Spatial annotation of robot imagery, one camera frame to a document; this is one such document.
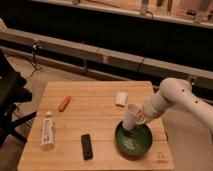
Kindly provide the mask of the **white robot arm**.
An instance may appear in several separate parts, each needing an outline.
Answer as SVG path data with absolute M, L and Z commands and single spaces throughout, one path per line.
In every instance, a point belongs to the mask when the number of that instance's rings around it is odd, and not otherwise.
M 159 90 L 144 101 L 137 124 L 145 124 L 158 119 L 175 104 L 187 109 L 213 133 L 213 106 L 192 93 L 189 81 L 178 78 L 166 78 L 160 83 Z

